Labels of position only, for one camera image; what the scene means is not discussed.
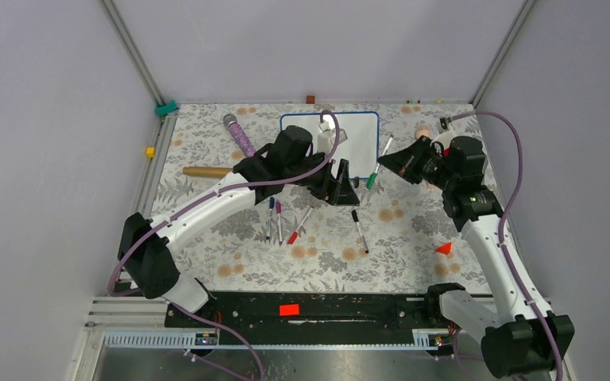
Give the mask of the blue framed whiteboard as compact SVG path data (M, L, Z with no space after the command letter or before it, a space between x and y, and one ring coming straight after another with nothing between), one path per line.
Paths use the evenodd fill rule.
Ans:
M313 136L313 153L319 150L318 135L320 113L284 114L280 118L280 129L289 125L304 128ZM349 179L367 179L374 171L379 152L379 116L374 111L336 113L340 127L347 139L339 144L333 159L331 173L338 173L340 159L349 161Z

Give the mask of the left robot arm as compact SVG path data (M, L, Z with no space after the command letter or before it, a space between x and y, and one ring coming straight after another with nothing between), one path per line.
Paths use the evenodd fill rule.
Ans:
M148 219L136 212L125 220L118 267L125 270L144 298L163 298L184 308L184 316L197 326L214 318L209 293L197 279L184 276L174 252L208 229L243 210L279 194L286 185L307 189L331 206L358 206L349 181L349 162L333 155L344 129L327 130L333 137L329 152L315 152L313 136L290 125L271 144L244 158L207 192L169 215Z

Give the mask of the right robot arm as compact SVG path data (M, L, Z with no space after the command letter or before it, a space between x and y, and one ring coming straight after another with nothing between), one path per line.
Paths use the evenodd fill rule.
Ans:
M432 286L423 307L427 322L443 327L450 321L468 333L498 379L537 371L562 379L573 323L554 313L524 269L506 228L508 214L484 184L482 142L459 136L442 148L420 137L377 162L411 184L425 181L441 190L443 209L476 255L494 298L491 311L458 285Z

